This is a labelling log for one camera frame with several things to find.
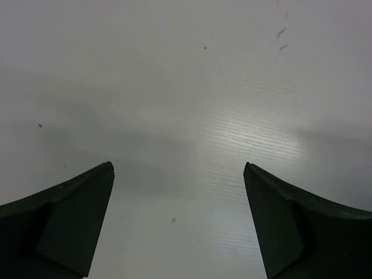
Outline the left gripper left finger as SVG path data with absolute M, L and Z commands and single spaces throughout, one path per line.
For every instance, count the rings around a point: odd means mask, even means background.
M 1 205 L 1 278 L 86 278 L 115 179 L 111 162 Z

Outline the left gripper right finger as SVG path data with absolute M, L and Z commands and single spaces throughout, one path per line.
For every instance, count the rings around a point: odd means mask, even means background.
M 371 278 L 371 212 L 247 163 L 244 182 L 267 278 Z

